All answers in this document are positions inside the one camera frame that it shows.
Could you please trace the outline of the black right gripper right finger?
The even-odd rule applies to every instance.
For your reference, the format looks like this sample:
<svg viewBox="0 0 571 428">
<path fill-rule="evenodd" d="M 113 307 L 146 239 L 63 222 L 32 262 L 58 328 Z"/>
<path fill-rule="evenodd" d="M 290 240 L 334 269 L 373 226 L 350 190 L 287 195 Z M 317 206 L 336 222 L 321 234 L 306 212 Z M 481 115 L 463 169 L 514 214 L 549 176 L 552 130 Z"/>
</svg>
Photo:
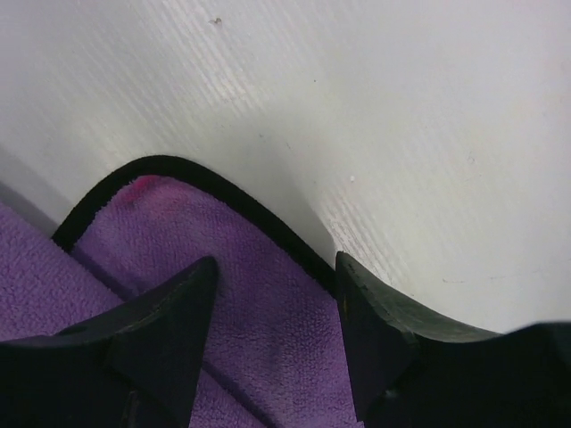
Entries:
<svg viewBox="0 0 571 428">
<path fill-rule="evenodd" d="M 570 325 L 495 333 L 444 316 L 335 258 L 357 419 L 367 427 L 567 427 Z"/>
</svg>

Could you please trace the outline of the purple and grey towel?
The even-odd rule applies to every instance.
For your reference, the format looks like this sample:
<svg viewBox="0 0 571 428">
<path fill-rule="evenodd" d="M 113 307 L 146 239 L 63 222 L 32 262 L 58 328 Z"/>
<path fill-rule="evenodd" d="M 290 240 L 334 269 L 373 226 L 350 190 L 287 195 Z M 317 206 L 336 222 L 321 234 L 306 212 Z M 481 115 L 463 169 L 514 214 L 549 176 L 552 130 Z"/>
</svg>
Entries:
<svg viewBox="0 0 571 428">
<path fill-rule="evenodd" d="M 1 205 L 1 336 L 55 333 L 198 259 L 219 286 L 193 427 L 354 427 L 333 269 L 271 211 L 189 160 L 117 169 L 45 235 Z"/>
</svg>

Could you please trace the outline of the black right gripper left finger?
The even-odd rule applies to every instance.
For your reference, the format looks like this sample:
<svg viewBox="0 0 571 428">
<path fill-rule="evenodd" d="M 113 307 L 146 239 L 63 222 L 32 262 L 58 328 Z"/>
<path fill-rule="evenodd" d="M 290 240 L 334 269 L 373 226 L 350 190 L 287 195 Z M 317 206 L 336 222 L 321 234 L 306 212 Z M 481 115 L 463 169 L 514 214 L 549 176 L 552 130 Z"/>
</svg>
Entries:
<svg viewBox="0 0 571 428">
<path fill-rule="evenodd" d="M 219 282 L 204 257 L 51 336 L 1 344 L 3 427 L 187 427 Z"/>
</svg>

